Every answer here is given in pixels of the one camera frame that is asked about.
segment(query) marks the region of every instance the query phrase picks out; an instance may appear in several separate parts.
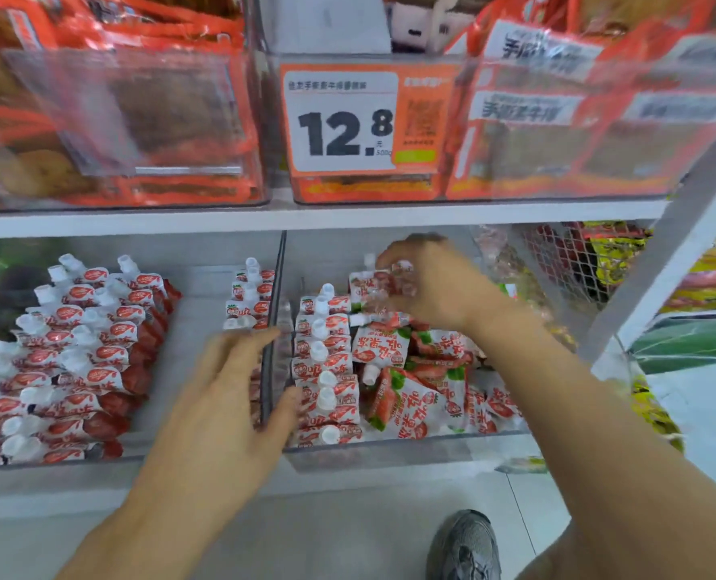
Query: orange price tag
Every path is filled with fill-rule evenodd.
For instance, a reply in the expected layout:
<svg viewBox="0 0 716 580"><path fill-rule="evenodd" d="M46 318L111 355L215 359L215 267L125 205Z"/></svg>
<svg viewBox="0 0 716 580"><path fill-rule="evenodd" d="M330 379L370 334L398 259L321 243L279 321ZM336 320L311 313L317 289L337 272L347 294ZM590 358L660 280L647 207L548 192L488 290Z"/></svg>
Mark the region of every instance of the orange price tag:
<svg viewBox="0 0 716 580"><path fill-rule="evenodd" d="M283 65L294 176L438 170L459 66Z"/></svg>

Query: white sticker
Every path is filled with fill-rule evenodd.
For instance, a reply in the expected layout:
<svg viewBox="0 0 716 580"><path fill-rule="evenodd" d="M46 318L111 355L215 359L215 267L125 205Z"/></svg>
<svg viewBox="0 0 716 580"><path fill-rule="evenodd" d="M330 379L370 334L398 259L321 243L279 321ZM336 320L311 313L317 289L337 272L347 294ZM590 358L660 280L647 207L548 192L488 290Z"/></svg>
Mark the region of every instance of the white sticker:
<svg viewBox="0 0 716 580"><path fill-rule="evenodd" d="M569 126L584 96L479 91L473 96L469 120L498 120L530 126Z"/></svg>
<svg viewBox="0 0 716 580"><path fill-rule="evenodd" d="M621 119L660 124L713 124L716 93L637 93Z"/></svg>
<svg viewBox="0 0 716 580"><path fill-rule="evenodd" d="M394 72L289 71L283 81L299 172L392 171Z"/></svg>
<svg viewBox="0 0 716 580"><path fill-rule="evenodd" d="M684 36L666 54L664 60L680 66L716 69L716 36Z"/></svg>
<svg viewBox="0 0 716 580"><path fill-rule="evenodd" d="M498 20L492 27L483 56L584 81L602 49L600 45L567 40L543 28Z"/></svg>

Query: gray sneaker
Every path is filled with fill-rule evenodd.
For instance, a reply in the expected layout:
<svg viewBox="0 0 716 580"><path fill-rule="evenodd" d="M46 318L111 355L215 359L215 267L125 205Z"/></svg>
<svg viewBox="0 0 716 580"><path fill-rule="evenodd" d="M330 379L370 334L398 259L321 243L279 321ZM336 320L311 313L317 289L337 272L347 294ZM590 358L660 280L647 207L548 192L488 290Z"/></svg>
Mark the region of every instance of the gray sneaker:
<svg viewBox="0 0 716 580"><path fill-rule="evenodd" d="M426 580L500 580L495 531L474 510L447 517L428 552Z"/></svg>

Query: shelf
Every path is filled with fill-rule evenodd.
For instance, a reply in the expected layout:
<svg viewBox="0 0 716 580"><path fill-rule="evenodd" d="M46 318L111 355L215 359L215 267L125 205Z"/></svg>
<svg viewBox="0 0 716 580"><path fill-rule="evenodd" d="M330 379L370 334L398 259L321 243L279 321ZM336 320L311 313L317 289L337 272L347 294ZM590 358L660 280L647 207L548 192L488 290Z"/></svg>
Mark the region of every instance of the shelf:
<svg viewBox="0 0 716 580"><path fill-rule="evenodd" d="M295 204L291 189L279 188L260 208L0 213L0 238L655 220L668 203L654 197L314 207Z"/></svg>

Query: person's left hand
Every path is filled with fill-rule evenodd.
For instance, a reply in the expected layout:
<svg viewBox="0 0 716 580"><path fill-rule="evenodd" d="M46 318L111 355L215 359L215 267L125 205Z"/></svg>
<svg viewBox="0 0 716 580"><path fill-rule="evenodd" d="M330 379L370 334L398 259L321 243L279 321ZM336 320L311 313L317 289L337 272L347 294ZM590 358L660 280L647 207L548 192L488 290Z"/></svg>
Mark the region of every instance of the person's left hand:
<svg viewBox="0 0 716 580"><path fill-rule="evenodd" d="M301 390L289 387L266 429L250 418L249 379L277 328L212 338L140 470L127 503L146 517L198 521L217 534L256 494L297 427Z"/></svg>

